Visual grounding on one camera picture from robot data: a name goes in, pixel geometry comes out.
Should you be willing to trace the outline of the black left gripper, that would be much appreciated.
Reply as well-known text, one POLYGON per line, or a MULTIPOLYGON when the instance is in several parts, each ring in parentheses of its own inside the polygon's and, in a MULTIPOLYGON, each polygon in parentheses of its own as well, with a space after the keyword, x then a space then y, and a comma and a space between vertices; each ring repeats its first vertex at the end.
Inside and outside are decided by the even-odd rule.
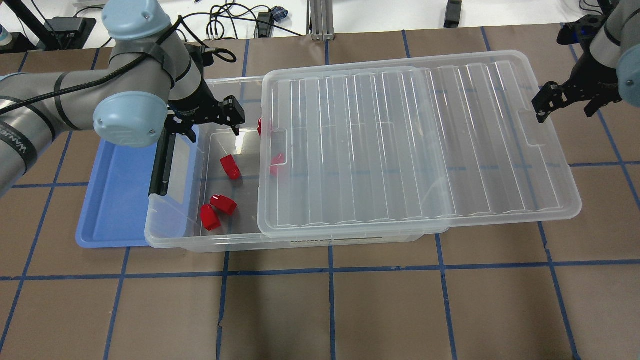
POLYGON ((240 128, 246 123, 245 110, 235 96, 216 100, 208 84, 201 82, 198 88, 185 98, 168 101, 174 116, 167 116, 164 129, 170 135, 181 135, 196 143, 194 125, 217 124, 228 126, 240 136, 240 128))

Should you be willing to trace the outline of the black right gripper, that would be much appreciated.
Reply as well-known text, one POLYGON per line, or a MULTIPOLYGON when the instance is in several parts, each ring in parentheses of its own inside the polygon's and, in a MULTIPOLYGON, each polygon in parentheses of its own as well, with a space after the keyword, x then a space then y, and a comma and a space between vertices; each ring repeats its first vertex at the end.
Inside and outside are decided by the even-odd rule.
POLYGON ((587 102, 583 109, 586 117, 593 117, 610 103, 622 102, 617 71, 595 60, 580 60, 567 82, 563 85, 547 82, 539 89, 531 104, 537 122, 542 125, 551 113, 582 101, 587 102))

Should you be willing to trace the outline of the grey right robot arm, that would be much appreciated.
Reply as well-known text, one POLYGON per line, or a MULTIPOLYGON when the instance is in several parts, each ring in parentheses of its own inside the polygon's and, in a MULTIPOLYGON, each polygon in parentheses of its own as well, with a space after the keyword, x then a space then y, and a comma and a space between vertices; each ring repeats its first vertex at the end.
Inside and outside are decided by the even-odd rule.
POLYGON ((566 23, 557 35, 560 45, 582 48, 569 79, 563 84, 549 81, 532 100, 538 123, 552 112, 574 103, 592 117, 611 103, 639 106, 640 5, 637 0, 620 0, 607 14, 587 14, 566 23))

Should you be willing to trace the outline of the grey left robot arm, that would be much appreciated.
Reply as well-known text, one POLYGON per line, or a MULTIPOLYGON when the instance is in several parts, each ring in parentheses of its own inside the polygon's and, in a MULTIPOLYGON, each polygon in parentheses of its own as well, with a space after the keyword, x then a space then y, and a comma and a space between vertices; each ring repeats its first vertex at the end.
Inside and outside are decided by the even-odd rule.
POLYGON ((1 194, 64 132, 94 130, 118 146, 146 148, 167 131, 195 141, 195 125, 246 121, 235 96, 217 100, 204 79, 217 48, 184 43, 157 0, 110 0, 102 22, 116 45, 103 70, 1 77, 1 194))

